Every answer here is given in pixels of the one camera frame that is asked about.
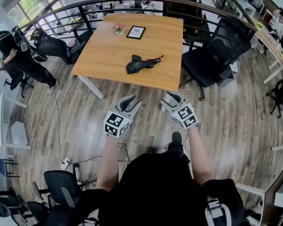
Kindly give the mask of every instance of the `hardwood floor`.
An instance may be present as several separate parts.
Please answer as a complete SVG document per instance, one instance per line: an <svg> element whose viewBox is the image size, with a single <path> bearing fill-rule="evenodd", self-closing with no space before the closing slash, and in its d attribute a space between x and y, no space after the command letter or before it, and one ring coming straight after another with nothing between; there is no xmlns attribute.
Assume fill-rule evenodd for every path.
<svg viewBox="0 0 283 226"><path fill-rule="evenodd" d="M274 61L272 55L250 50L240 57L240 73L225 88L217 85L205 89L206 99L198 100L199 89L195 82L180 89L195 107L201 122L200 133L215 168L216 178L232 178L235 182L265 189L283 168L283 151L272 152L272 146L283 145L283 117L277 111L270 115L273 106L265 96L279 80L277 77L267 85L263 80L271 74L268 66ZM114 81L92 79L103 93L98 99L79 78L70 74L72 66L51 57L45 66L58 78L56 90L60 114L60 157L83 161L100 155L104 143L102 124L108 109L126 95L135 94L142 100L133 125L125 134L131 159L145 152L148 146L160 151L166 149L174 131L185 131L171 120L168 113L160 111L159 99L164 91ZM28 104L27 109L15 107L13 121L27 116L25 123L29 145L32 150L15 150L19 166L14 167L20 178L9 180L10 185L26 201L38 201L32 191L32 181L39 188L46 188L43 173L60 169L58 159L58 116L55 95L49 95L44 85L33 81L34 89L25 90L25 98L18 100ZM121 172L125 169L126 155L120 149ZM82 181L94 179L101 158L81 163ZM253 196L241 193L244 202L255 205Z"/></svg>

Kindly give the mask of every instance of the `table leg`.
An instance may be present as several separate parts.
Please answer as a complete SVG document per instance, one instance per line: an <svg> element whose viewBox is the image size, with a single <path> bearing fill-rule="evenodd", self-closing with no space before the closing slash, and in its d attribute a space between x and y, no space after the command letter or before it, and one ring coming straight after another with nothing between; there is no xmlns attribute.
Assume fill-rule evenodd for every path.
<svg viewBox="0 0 283 226"><path fill-rule="evenodd" d="M256 10L253 10L251 16L254 17Z"/></svg>
<svg viewBox="0 0 283 226"><path fill-rule="evenodd" d="M168 93L166 93L166 95L164 97L164 101L170 103L171 99L172 99L172 97ZM163 105L161 105L161 111L162 112L166 111L166 108Z"/></svg>
<svg viewBox="0 0 283 226"><path fill-rule="evenodd" d="M3 146L10 147L10 148L17 148L17 149L27 149L30 150L32 147L28 145L14 145L10 143L4 143Z"/></svg>
<svg viewBox="0 0 283 226"><path fill-rule="evenodd" d="M274 78L279 72L281 72L283 69L283 66L281 65L280 68L278 68L275 72L273 72L266 80L263 81L264 84L269 82L272 78Z"/></svg>
<svg viewBox="0 0 283 226"><path fill-rule="evenodd" d="M279 151L279 150L283 150L283 145L272 147L272 151Z"/></svg>
<svg viewBox="0 0 283 226"><path fill-rule="evenodd" d="M278 60L274 61L273 64L268 67L268 69L271 70L272 68L274 68L274 66L275 66L277 63L278 63Z"/></svg>
<svg viewBox="0 0 283 226"><path fill-rule="evenodd" d="M78 75L78 77L81 79L81 81L84 82L85 85L88 86L89 89L93 91L94 94L97 95L98 98L100 99L104 98L103 94L99 91L98 88L96 88L96 86L90 81L89 78L80 75Z"/></svg>
<svg viewBox="0 0 283 226"><path fill-rule="evenodd" d="M16 105L18 105L18 106L21 106L21 107L23 107L23 108L27 108L27 105L25 105L25 104L23 104L23 103L21 103L21 102L19 102L19 101L17 101L17 100L14 100L14 99L12 99L12 98L10 98L10 97L8 97L8 96L4 96L8 101L10 101L10 102L12 102L12 103L14 103L14 104L16 104Z"/></svg>
<svg viewBox="0 0 283 226"><path fill-rule="evenodd" d="M265 195L264 190L258 189L258 188L252 187L252 186L246 186L246 185L241 184L241 183L236 183L236 187L239 188L239 189L245 190L249 193L256 194L256 195L259 195L259 196L262 196L262 197L264 197L264 195Z"/></svg>

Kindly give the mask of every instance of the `human arm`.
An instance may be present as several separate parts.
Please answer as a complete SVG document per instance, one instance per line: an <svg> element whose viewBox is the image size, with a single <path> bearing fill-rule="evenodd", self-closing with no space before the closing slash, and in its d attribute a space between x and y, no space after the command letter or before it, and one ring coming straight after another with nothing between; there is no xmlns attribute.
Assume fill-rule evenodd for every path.
<svg viewBox="0 0 283 226"><path fill-rule="evenodd" d="M203 185L205 182L215 179L210 158L208 157L208 153L204 147L198 128L193 125L187 130L190 142L194 180L200 185Z"/></svg>
<svg viewBox="0 0 283 226"><path fill-rule="evenodd" d="M117 138L108 135L98 172L97 189L110 192L118 183L118 151Z"/></svg>
<svg viewBox="0 0 283 226"><path fill-rule="evenodd" d="M9 63L14 57L16 57L17 52L14 49L11 49L9 52L9 56L6 57L6 59L3 60L2 64L0 65L0 70L4 69L4 65Z"/></svg>

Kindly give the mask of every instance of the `cable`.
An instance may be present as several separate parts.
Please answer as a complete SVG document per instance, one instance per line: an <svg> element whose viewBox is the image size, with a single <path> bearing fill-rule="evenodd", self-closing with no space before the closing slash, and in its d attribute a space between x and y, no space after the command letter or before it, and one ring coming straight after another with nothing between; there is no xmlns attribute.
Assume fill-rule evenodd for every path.
<svg viewBox="0 0 283 226"><path fill-rule="evenodd" d="M55 94L55 100L56 100L56 105L57 105L57 110L58 110L58 102L57 102L57 95L56 95L56 90L53 90L53 93ZM60 158L60 150L61 150L61 143L60 143L60 125L61 125L61 120L60 120L60 113L58 110L58 158L60 159L62 164L65 164L62 159Z"/></svg>
<svg viewBox="0 0 283 226"><path fill-rule="evenodd" d="M129 161L130 161L130 157L129 157L129 153L128 153L128 150L127 150L127 144L126 143L118 143L118 145L117 145L118 147L120 147L120 148L123 148L125 151L126 151L126 155L127 155L127 158L128 158L128 160L127 160L127 166L128 166L128 164L129 164Z"/></svg>
<svg viewBox="0 0 283 226"><path fill-rule="evenodd" d="M84 161L72 162L71 164L76 164L76 163L83 163L83 162L86 162L86 161L90 161L90 160L92 160L92 159L94 159L94 158L97 158L97 157L103 157L103 156L101 156L101 155L98 155L98 156L94 156L94 157L92 157L92 158L89 158L89 159L87 159L87 160L84 160Z"/></svg>

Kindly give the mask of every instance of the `metal railing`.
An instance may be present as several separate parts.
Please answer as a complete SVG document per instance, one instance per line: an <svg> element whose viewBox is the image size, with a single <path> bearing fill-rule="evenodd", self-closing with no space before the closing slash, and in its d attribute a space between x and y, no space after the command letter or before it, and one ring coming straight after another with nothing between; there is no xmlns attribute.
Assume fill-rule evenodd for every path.
<svg viewBox="0 0 283 226"><path fill-rule="evenodd" d="M81 19L79 21L73 21L71 23L68 24L61 24L58 26L54 26L49 29L43 29L44 31L48 31L48 30L55 30L58 28L64 28L67 26L73 26L73 25L79 25L79 24L84 24L84 27L79 28L79 26L77 26L77 28L73 28L71 27L70 30L66 30L66 31L56 31L56 33L50 34L50 36L55 36L55 35L65 35L68 34L70 32L76 32L77 31L93 31L96 29L96 27L91 26L92 22L99 22L102 19L89 19L87 17L87 15L92 15L92 14L97 14L97 13L104 13L104 15L106 13L114 13L114 12L119 12L119 11L126 11L126 12L151 12L151 13L159 13L162 16L171 16L171 17L177 17L177 18L182 18L183 19L183 26L184 26L184 30L193 30L193 36L200 36L201 33L206 33L208 35L211 35L213 32L210 31L208 29L208 23L217 25L216 22L214 21L209 21L207 19L205 19L201 14L202 11L208 11L214 14L219 15L222 18L230 18L235 16L234 14L228 13L225 10L221 10L218 8L213 8L210 6L207 6L205 4L201 4L201 3L197 3L194 1L190 1L190 0L142 0L142 1L156 1L156 2L162 2L163 6L162 9L158 10L158 9L150 9L150 8L109 8L109 9L99 9L96 11L88 11L86 9L84 9L84 6L87 5L92 5L92 4L99 4L99 3L110 3L110 2L114 2L114 1L120 1L120 0L86 0L86 1L82 1L82 2L78 2L78 3L74 3L71 5L67 5L64 6L62 8L56 9L54 11L50 11L42 16L39 16L37 18L35 18L33 21L27 23L26 25L24 25L23 27L21 27L21 29L23 30L24 34L27 34L28 32L34 30L35 28L31 28L31 26L35 26L35 27L40 27L43 29L43 26L47 25L47 24L51 24L53 22L56 21L61 21L63 19L66 18L71 18L71 17L81 17ZM45 19L51 15L54 15L55 17L57 17L57 14L63 11L69 11L70 9L77 9L78 12L76 14L71 14L68 16L64 16L64 17L59 17L56 20L51 20L47 23L44 24L39 24L39 21L41 19ZM193 8L194 10L196 10L197 12L194 14L191 14L190 8ZM252 32L253 34L256 32L256 27L255 25L252 23L252 20L248 17L247 21L248 23L245 22L246 26L248 26L250 28L250 32ZM66 37L59 37L61 39L68 39L68 38L74 38L75 36L66 36Z"/></svg>
<svg viewBox="0 0 283 226"><path fill-rule="evenodd" d="M216 8L221 10L225 10L226 12L239 16L240 13L246 18L248 23L255 26L253 20L249 16L249 14L245 11L245 9L241 6L241 4L237 0L212 0Z"/></svg>

